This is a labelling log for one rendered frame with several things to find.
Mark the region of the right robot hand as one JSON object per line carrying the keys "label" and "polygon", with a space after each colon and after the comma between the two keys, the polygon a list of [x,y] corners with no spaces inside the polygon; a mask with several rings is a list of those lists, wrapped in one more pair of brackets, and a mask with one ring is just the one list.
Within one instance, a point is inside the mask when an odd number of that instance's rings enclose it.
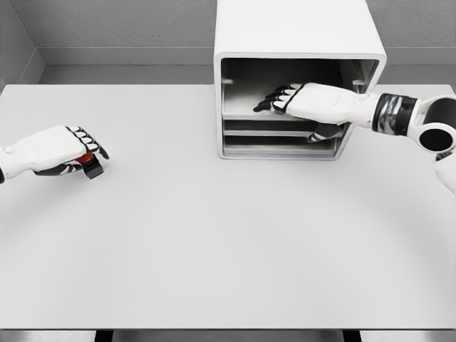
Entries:
{"label": "right robot hand", "polygon": [[316,121],[318,125],[307,141],[317,143],[343,132],[343,124],[349,119],[348,105],[356,98],[356,93],[330,85],[289,83],[268,94],[254,112],[268,110]]}

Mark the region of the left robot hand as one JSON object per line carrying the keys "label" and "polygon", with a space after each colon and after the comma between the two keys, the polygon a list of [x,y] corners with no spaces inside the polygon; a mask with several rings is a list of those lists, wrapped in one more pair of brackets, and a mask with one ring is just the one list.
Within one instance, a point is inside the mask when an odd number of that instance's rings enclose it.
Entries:
{"label": "left robot hand", "polygon": [[57,125],[10,146],[14,149],[16,176],[29,170],[43,176],[77,172],[82,167],[76,159],[88,153],[109,158],[101,145],[79,126]]}

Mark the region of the white multi-storey storage cabinet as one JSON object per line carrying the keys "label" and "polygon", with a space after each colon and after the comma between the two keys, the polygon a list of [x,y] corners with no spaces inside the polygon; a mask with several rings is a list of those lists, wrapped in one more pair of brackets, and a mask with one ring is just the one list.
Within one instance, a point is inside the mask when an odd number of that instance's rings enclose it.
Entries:
{"label": "white multi-storey storage cabinet", "polygon": [[314,143],[307,138],[317,123],[254,108],[290,83],[370,93],[386,62],[366,0],[217,0],[213,66],[219,156],[338,159],[352,125]]}

